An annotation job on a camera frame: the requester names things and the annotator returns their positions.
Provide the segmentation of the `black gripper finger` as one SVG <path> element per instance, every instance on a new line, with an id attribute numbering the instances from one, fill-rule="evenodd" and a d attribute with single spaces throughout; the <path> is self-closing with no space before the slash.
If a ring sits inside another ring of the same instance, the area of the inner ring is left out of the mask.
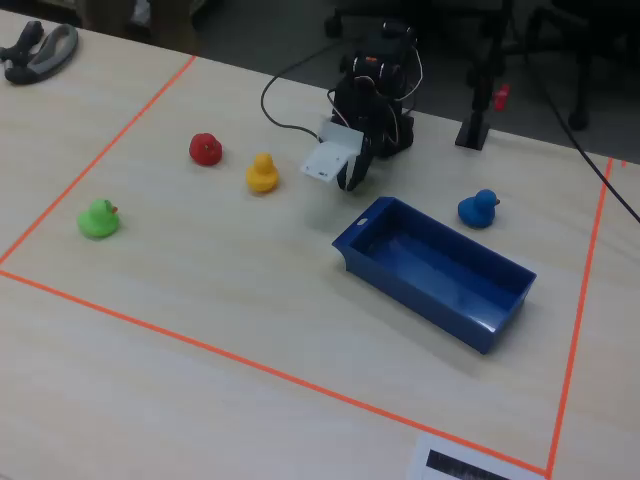
<path id="1" fill-rule="evenodd" d="M 365 179 L 373 160 L 371 144 L 364 142 L 360 154 L 350 161 L 346 171 L 346 190 L 353 191 Z"/>
<path id="2" fill-rule="evenodd" d="M 350 165 L 350 162 L 351 162 L 352 158 L 353 158 L 353 154 L 352 153 L 350 153 L 350 154 L 345 156 L 344 164 L 341 167 L 341 169 L 338 172 L 338 174 L 336 175 L 337 184 L 338 184 L 339 188 L 341 190 L 343 190 L 343 191 L 347 191 L 348 190 L 348 185 L 349 185 L 349 180 L 350 180 L 349 165 Z"/>

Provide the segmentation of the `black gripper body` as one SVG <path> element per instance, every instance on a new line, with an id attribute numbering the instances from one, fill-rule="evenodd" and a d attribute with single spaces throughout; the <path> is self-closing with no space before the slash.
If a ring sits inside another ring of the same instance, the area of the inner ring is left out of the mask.
<path id="1" fill-rule="evenodd" d="M 330 120 L 364 134 L 372 153 L 392 153 L 396 147 L 396 112 L 366 79 L 343 78 L 329 92 Z"/>

